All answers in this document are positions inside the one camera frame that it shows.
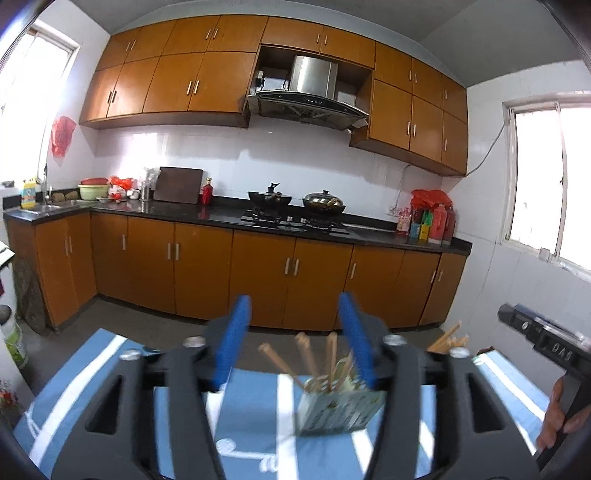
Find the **black countertop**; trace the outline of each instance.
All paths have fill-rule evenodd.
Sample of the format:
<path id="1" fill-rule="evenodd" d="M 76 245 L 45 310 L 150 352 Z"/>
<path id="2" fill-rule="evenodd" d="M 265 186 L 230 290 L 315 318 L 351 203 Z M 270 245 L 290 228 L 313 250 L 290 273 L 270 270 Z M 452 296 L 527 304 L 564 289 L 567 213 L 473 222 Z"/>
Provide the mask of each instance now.
<path id="1" fill-rule="evenodd" d="M 347 233 L 327 233 L 318 230 L 302 232 L 301 229 L 290 227 L 277 228 L 275 226 L 258 225 L 241 220 L 245 212 L 244 207 L 236 206 L 203 206 L 187 205 L 184 203 L 169 202 L 140 202 L 128 200 L 121 203 L 89 202 L 77 207 L 56 209 L 56 211 L 35 215 L 27 210 L 13 208 L 4 210 L 4 218 L 11 218 L 30 222 L 35 225 L 58 218 L 75 215 L 83 210 L 92 212 L 113 213 L 116 215 L 137 216 L 169 222 L 192 223 L 194 225 L 210 225 L 245 230 L 250 232 L 274 233 L 276 235 L 294 236 L 311 240 L 335 242 L 349 245 L 367 245 L 373 247 L 399 248 L 432 253 L 452 253 L 469 255 L 472 244 L 459 238 L 454 238 L 449 247 L 429 244 L 426 241 L 409 240 L 407 237 L 363 225 L 354 225 L 353 222 L 345 223 Z"/>

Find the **stainless steel range hood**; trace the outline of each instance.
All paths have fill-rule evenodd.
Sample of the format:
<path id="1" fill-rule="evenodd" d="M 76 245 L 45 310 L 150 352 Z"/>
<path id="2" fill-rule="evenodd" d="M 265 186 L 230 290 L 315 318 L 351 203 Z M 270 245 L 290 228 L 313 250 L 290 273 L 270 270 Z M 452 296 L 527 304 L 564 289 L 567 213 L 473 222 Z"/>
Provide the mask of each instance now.
<path id="1" fill-rule="evenodd" d="M 246 97 L 252 113 L 344 130 L 366 125 L 368 114 L 335 100 L 338 64 L 297 56 L 288 89 L 265 90 Z"/>

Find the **gray floor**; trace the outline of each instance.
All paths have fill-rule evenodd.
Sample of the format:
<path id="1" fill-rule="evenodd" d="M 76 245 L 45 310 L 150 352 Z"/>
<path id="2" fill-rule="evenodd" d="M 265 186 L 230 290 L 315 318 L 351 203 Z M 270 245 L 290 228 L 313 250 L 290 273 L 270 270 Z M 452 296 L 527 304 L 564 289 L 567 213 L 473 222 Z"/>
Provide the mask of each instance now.
<path id="1" fill-rule="evenodd" d="M 30 360 L 23 374 L 35 395 L 99 328 L 110 330 L 152 348 L 166 350 L 178 346 L 188 336 L 199 335 L 203 332 L 205 324 L 96 299 L 60 333 L 40 336 L 24 325 L 24 338 Z M 236 366 L 246 370 L 275 372 L 273 365 L 257 351 L 262 342 L 269 342 L 296 373 L 306 374 L 305 365 L 293 340 L 296 334 L 297 332 L 281 333 L 264 329 L 249 331 L 245 336 Z M 433 328 L 419 332 L 401 332 L 401 334 L 409 342 L 426 348 L 442 334 L 442 331 Z M 326 334 L 310 335 L 312 350 L 321 365 L 324 364 L 325 338 Z M 348 351 L 345 337 L 339 335 L 338 358 L 346 356 Z"/>

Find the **cabinet door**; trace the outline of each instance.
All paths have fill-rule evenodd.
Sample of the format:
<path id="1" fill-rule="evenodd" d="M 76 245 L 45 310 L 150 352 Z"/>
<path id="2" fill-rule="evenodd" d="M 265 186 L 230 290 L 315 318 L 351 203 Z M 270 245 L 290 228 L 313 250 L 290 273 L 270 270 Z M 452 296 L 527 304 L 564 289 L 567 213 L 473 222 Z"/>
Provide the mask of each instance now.
<path id="1" fill-rule="evenodd" d="M 95 269 L 92 264 L 90 213 L 79 213 L 66 218 L 70 263 L 76 286 L 78 306 L 81 307 L 96 295 Z"/>
<path id="2" fill-rule="evenodd" d="M 375 40 L 338 28 L 324 27 L 320 53 L 374 68 Z"/>
<path id="3" fill-rule="evenodd" d="M 413 96 L 413 127 L 410 150 L 441 162 L 443 110 Z"/>
<path id="4" fill-rule="evenodd" d="M 141 113 L 158 59 L 125 63 L 115 85 L 107 117 Z"/>
<path id="5" fill-rule="evenodd" d="M 154 72 L 144 112 L 186 112 L 203 53 L 160 57 Z"/>
<path id="6" fill-rule="evenodd" d="M 441 163 L 459 173 L 466 173 L 468 165 L 468 126 L 447 112 L 443 112 Z"/>
<path id="7" fill-rule="evenodd" d="M 255 57 L 255 53 L 207 52 L 201 62 L 189 110 L 242 112 Z"/>
<path id="8" fill-rule="evenodd" d="M 179 18 L 162 55 L 206 51 L 219 18 L 219 15 Z"/>
<path id="9" fill-rule="evenodd" d="M 43 296 L 51 322 L 56 326 L 78 310 L 67 237 L 68 224 L 65 218 L 35 227 Z"/>
<path id="10" fill-rule="evenodd" d="M 392 294 L 395 303 L 394 318 L 387 323 L 388 327 L 418 325 L 438 263 L 438 254 L 404 252 L 402 267 Z"/>
<path id="11" fill-rule="evenodd" d="M 318 53 L 324 25 L 292 18 L 269 17 L 261 43 Z"/>
<path id="12" fill-rule="evenodd" d="M 287 290 L 283 328 L 332 330 L 339 293 L 345 287 L 350 245 L 298 238 Z"/>
<path id="13" fill-rule="evenodd" d="M 345 291 L 351 292 L 359 308 L 381 318 L 396 320 L 394 286 L 402 266 L 404 250 L 356 245 L 351 257 Z"/>
<path id="14" fill-rule="evenodd" d="M 109 39 L 96 69 L 102 70 L 116 65 L 123 65 L 123 62 L 129 53 L 129 49 L 131 48 L 131 44 L 134 42 L 138 32 L 139 28 L 134 28 L 133 30 L 113 35 Z"/>
<path id="15" fill-rule="evenodd" d="M 441 73 L 422 61 L 413 59 L 413 95 L 432 105 L 443 107 Z"/>
<path id="16" fill-rule="evenodd" d="M 427 301 L 427 306 L 421 316 L 421 325 L 443 323 L 452 307 L 453 297 L 456 296 L 466 257 L 462 255 L 442 254 L 433 288 Z"/>
<path id="17" fill-rule="evenodd" d="M 128 218 L 128 268 L 131 301 L 174 313 L 174 224 Z"/>
<path id="18" fill-rule="evenodd" d="M 230 305 L 250 295 L 251 325 L 281 328 L 296 240 L 288 236 L 234 231 Z"/>
<path id="19" fill-rule="evenodd" d="M 176 313 L 211 320 L 228 313 L 232 231 L 174 224 Z"/>
<path id="20" fill-rule="evenodd" d="M 127 259 L 127 217 L 112 213 L 93 213 L 90 217 L 92 257 L 96 288 L 100 294 L 132 301 Z"/>
<path id="21" fill-rule="evenodd" d="M 408 150 L 412 110 L 410 93 L 374 80 L 369 136 Z"/>
<path id="22" fill-rule="evenodd" d="M 169 20 L 142 27 L 132 42 L 125 61 L 150 59 L 162 55 L 176 22 L 176 20 Z"/>
<path id="23" fill-rule="evenodd" d="M 442 75 L 443 78 L 443 109 L 460 119 L 465 124 L 468 123 L 468 100 L 466 89 L 451 78 Z"/>
<path id="24" fill-rule="evenodd" d="M 258 51 L 267 17 L 222 15 L 207 51 Z"/>
<path id="25" fill-rule="evenodd" d="M 86 92 L 86 100 L 82 113 L 80 114 L 80 123 L 88 120 L 105 118 L 109 110 L 109 102 L 115 90 L 115 84 L 121 72 L 121 65 L 111 67 L 110 69 L 98 70 L 92 77 L 90 87 Z"/>
<path id="26" fill-rule="evenodd" d="M 374 78 L 412 93 L 412 57 L 395 48 L 376 42 Z"/>

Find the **blue cloth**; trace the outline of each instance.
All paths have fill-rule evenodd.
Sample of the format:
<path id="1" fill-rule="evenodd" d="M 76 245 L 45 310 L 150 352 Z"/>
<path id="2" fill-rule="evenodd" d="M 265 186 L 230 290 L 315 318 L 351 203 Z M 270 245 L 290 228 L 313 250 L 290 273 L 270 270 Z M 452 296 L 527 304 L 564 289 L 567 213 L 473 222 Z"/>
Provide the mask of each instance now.
<path id="1" fill-rule="evenodd" d="M 47 383 L 23 415 L 14 435 L 48 478 L 73 425 L 113 370 L 119 354 L 142 346 L 98 330 Z M 521 429 L 526 443 L 541 430 L 548 398 L 498 352 L 475 357 Z M 301 391 L 285 375 L 234 369 L 223 391 L 206 396 L 206 409 L 229 480 L 283 478 L 360 480 L 372 453 L 382 412 L 366 430 L 322 437 L 293 435 L 293 411 Z M 430 472 L 436 424 L 435 390 L 421 391 L 421 434 L 416 477 Z M 160 473 L 174 479 L 168 431 L 168 389 L 154 389 L 154 425 Z"/>

